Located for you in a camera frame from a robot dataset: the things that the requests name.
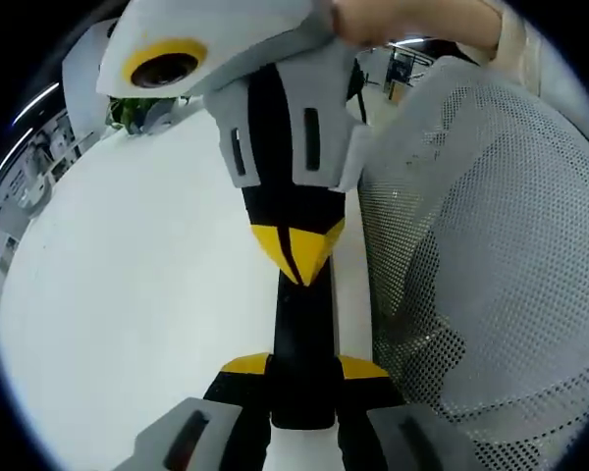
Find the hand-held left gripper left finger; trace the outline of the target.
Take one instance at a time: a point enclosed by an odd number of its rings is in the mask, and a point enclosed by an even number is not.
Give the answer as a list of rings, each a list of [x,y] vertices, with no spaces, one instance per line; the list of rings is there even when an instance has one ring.
[[[271,440],[269,353],[238,357],[202,398],[190,397],[140,432],[119,470],[261,470]]]

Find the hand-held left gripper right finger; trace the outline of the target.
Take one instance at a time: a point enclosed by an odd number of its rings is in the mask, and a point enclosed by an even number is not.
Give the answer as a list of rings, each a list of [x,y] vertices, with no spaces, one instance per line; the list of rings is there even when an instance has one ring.
[[[470,438],[429,406],[402,400],[375,363],[339,357],[338,445],[347,470],[479,470]]]

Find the person's right hand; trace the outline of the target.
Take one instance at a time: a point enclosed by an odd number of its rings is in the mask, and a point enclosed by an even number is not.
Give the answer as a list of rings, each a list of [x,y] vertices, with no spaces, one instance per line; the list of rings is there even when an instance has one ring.
[[[335,1],[335,32],[353,45],[372,47],[421,34],[492,50],[502,17],[482,1]]]

